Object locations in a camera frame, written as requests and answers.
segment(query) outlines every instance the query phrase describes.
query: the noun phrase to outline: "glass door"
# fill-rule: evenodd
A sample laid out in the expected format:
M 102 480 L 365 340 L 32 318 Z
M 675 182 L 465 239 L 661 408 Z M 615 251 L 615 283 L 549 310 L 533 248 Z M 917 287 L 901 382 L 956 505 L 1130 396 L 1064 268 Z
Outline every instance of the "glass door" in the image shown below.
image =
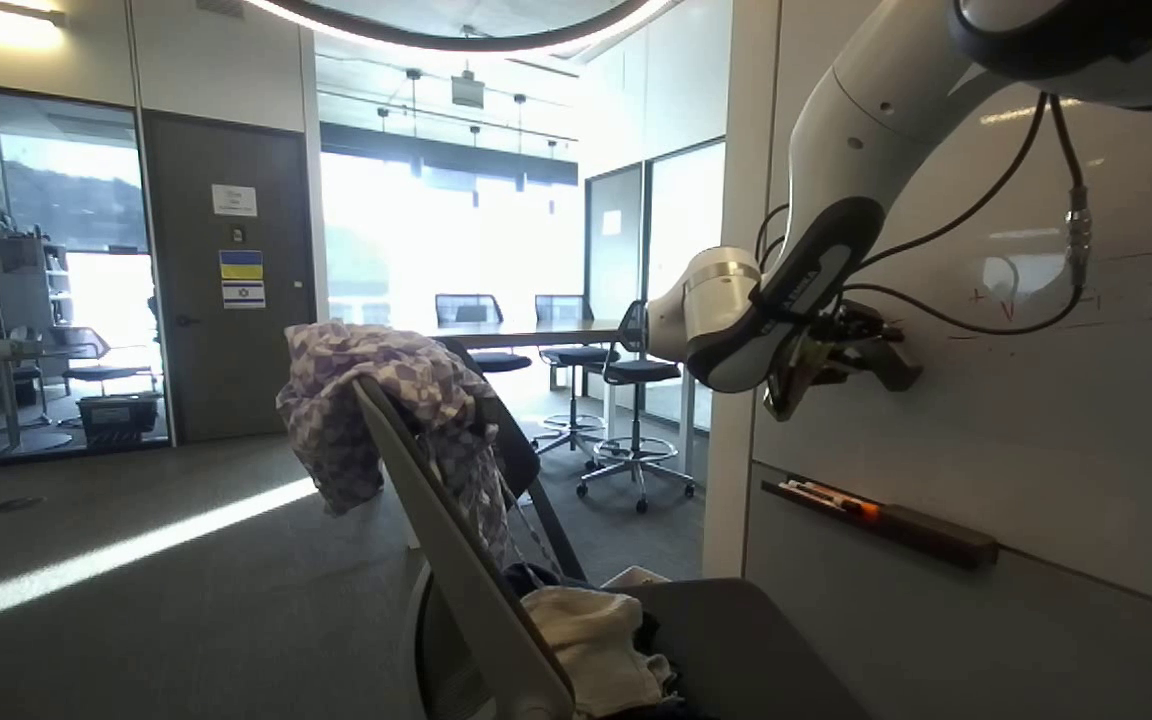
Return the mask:
M 169 440 L 134 124 L 0 93 L 0 462 Z

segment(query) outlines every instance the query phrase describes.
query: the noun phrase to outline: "glass wall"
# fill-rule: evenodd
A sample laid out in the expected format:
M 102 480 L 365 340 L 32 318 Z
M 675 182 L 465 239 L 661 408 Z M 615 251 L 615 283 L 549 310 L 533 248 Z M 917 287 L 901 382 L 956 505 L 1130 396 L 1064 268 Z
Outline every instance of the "glass wall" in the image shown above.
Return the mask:
M 722 143 L 630 163 L 587 182 L 587 295 L 619 320 L 630 301 L 664 295 L 698 248 L 722 244 Z M 681 385 L 653 385 L 647 412 L 681 419 Z M 696 385 L 696 428 L 711 396 Z
M 131 111 L 0 93 L 0 462 L 169 440 Z
M 332 320 L 433 328 L 434 292 L 497 292 L 503 320 L 533 323 L 537 292 L 585 287 L 576 168 L 351 141 L 324 133 L 320 162 Z
M 722 244 L 722 143 L 653 163 L 647 295 L 664 295 L 698 248 Z M 681 417 L 681 393 L 647 387 L 653 417 Z M 696 385 L 696 428 L 711 426 L 711 396 Z

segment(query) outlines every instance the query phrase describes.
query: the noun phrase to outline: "gray carpet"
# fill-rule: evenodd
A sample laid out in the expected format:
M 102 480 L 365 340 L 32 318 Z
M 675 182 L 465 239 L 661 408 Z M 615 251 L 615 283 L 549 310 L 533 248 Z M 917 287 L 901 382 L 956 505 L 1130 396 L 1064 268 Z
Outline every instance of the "gray carpet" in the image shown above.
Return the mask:
M 653 511 L 585 456 L 542 456 L 587 578 L 698 568 L 698 500 Z M 282 440 L 0 466 L 0 581 L 305 475 Z M 0 611 L 0 720 L 407 720 L 418 556 L 383 500 L 338 519 L 314 497 Z

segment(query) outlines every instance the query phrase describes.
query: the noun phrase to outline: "door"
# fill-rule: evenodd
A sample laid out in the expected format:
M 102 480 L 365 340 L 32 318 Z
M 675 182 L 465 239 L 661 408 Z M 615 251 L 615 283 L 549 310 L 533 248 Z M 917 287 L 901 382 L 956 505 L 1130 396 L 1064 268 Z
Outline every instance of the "door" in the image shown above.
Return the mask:
M 282 434 L 286 323 L 311 313 L 305 138 L 146 115 L 177 436 Z

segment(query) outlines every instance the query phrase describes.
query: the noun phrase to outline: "seat cushion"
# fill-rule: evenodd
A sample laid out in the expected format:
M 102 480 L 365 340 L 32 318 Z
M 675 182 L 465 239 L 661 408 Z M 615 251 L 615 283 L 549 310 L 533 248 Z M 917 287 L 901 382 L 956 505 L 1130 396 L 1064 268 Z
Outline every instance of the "seat cushion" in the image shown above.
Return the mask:
M 554 363 L 554 369 L 572 369 L 572 363 L 600 369 L 600 363 L 615 360 L 613 350 L 585 350 L 585 344 L 576 344 L 576 350 L 542 350 L 541 358 L 549 363 Z
M 859 701 L 815 649 L 749 581 L 681 581 L 630 587 L 656 620 L 661 649 L 698 715 L 716 720 L 859 720 Z
M 681 377 L 675 363 L 656 363 L 656 360 L 615 360 L 604 369 L 606 385 L 656 385 Z
M 516 369 L 527 369 L 533 358 L 521 358 L 521 351 L 469 351 L 469 363 L 475 371 L 516 371 Z

